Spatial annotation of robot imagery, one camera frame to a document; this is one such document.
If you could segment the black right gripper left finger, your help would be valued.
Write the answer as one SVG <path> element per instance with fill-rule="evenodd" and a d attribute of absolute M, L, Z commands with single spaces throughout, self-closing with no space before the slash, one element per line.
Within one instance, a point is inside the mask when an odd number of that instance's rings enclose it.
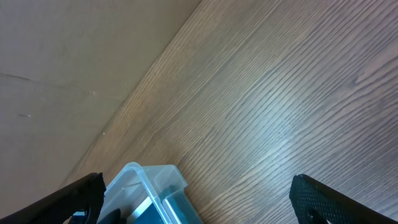
<path fill-rule="evenodd" d="M 84 223 L 96 223 L 104 203 L 106 186 L 102 173 L 90 173 L 18 212 L 1 223 L 63 223 L 83 212 Z"/>

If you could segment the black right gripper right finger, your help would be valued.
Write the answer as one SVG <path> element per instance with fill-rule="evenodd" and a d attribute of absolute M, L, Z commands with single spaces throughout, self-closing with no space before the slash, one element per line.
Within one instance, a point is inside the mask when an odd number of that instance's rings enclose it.
<path fill-rule="evenodd" d="M 397 224 L 305 174 L 293 177 L 289 199 L 300 224 Z"/>

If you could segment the dark blue denim cloth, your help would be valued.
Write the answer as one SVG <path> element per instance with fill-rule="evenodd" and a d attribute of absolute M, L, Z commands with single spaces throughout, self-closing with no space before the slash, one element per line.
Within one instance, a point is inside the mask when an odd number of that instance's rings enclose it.
<path fill-rule="evenodd" d="M 153 203 L 140 205 L 132 213 L 133 224 L 164 224 Z"/>

